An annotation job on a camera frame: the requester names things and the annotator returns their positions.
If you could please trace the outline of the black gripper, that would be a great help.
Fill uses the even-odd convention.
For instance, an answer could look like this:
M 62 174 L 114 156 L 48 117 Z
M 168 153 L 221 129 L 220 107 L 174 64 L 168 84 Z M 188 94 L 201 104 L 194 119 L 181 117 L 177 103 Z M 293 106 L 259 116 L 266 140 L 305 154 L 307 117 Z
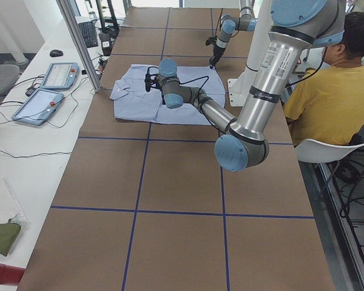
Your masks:
M 160 85 L 159 85 L 159 78 L 158 78 L 158 74 L 157 73 L 151 73 L 150 72 L 151 67 L 147 68 L 147 72 L 145 74 L 145 79 L 144 79 L 144 83 L 145 83 L 145 89 L 146 92 L 150 92 L 151 89 L 160 89 Z
M 224 53 L 224 42 L 216 36 L 209 37 L 205 45 L 213 45 L 213 56 L 209 60 L 209 68 L 213 70 L 213 65 L 216 65 Z

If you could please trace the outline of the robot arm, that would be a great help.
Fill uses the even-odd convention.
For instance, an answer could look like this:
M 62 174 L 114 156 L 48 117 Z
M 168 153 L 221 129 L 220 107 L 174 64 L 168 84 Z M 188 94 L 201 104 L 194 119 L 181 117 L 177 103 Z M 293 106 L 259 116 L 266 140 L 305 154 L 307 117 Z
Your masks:
M 253 32 L 257 25 L 257 18 L 254 16 L 255 1 L 240 1 L 240 15 L 220 15 L 218 24 L 220 32 L 218 35 L 207 38 L 205 45 L 213 46 L 213 55 L 209 59 L 209 67 L 213 69 L 223 56 L 227 44 L 233 37 L 234 32 Z
M 146 73 L 146 91 L 158 89 L 169 109 L 191 104 L 214 127 L 223 132 L 215 143 L 215 156 L 222 168 L 237 172 L 262 163 L 269 154 L 264 129 L 279 102 L 287 81 L 302 53 L 342 40 L 344 1 L 269 1 L 261 8 L 257 23 L 269 23 L 269 44 L 238 117 L 230 114 L 202 88 L 183 86 L 177 65 L 164 59 L 155 74 Z

